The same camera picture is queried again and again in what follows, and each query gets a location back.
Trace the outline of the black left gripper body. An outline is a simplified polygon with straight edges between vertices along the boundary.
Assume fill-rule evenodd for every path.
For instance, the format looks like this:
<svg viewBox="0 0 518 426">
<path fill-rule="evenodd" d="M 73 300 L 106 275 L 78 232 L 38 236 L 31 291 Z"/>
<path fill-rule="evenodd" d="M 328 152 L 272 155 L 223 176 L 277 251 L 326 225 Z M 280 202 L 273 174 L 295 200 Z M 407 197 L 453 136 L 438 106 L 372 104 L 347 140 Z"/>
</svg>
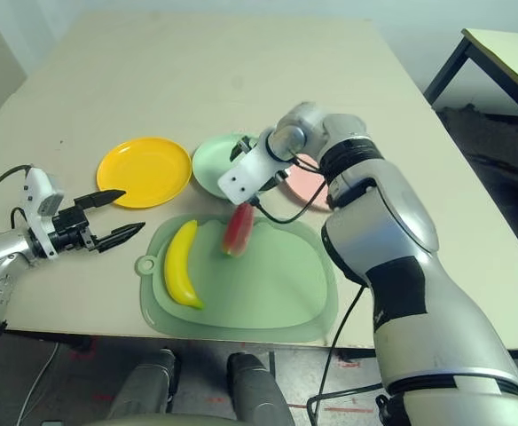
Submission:
<svg viewBox="0 0 518 426">
<path fill-rule="evenodd" d="M 80 206 L 62 209 L 52 218 L 54 231 L 49 239 L 57 252 L 95 248 L 95 238 L 90 232 L 90 223 Z"/>
</svg>

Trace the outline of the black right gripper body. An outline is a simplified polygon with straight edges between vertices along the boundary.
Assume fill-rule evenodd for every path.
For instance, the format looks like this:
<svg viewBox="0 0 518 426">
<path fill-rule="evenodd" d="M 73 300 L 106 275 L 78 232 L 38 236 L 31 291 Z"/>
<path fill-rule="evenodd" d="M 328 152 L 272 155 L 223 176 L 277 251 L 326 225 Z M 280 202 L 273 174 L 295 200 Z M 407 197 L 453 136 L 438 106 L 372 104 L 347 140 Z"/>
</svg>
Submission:
<svg viewBox="0 0 518 426">
<path fill-rule="evenodd" d="M 248 135 L 240 137 L 230 152 L 230 161 L 234 161 L 239 155 L 248 153 L 254 147 L 254 139 Z"/>
</svg>

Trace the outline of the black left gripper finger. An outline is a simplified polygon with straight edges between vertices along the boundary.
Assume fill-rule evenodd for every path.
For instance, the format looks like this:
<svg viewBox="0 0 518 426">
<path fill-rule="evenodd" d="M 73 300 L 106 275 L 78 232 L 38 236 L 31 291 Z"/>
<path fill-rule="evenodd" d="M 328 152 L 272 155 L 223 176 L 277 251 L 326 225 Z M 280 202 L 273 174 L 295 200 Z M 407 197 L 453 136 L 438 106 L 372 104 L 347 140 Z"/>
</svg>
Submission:
<svg viewBox="0 0 518 426">
<path fill-rule="evenodd" d="M 103 190 L 75 198 L 74 203 L 81 209 L 99 208 L 118 200 L 125 193 L 118 189 Z"/>
<path fill-rule="evenodd" d="M 143 227 L 145 222 L 127 224 L 112 230 L 107 236 L 98 239 L 93 237 L 94 246 L 92 250 L 103 253 L 119 246 L 137 234 Z"/>
</svg>

